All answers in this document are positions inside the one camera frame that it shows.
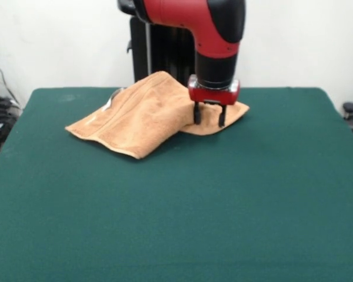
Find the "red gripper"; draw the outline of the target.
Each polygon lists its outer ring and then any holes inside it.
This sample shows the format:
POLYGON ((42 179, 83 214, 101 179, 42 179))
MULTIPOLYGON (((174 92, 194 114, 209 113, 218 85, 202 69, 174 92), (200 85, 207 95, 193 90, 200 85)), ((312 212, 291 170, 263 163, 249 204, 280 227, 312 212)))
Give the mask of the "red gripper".
POLYGON ((201 113, 199 109, 199 103, 212 103, 221 105, 222 110, 219 115, 218 126, 224 127, 227 113, 226 105, 235 104, 239 96, 239 80, 234 79, 227 88, 211 89, 200 85, 197 76, 191 75, 188 79, 187 88, 190 99, 194 101, 194 123, 196 125, 201 124, 201 113))

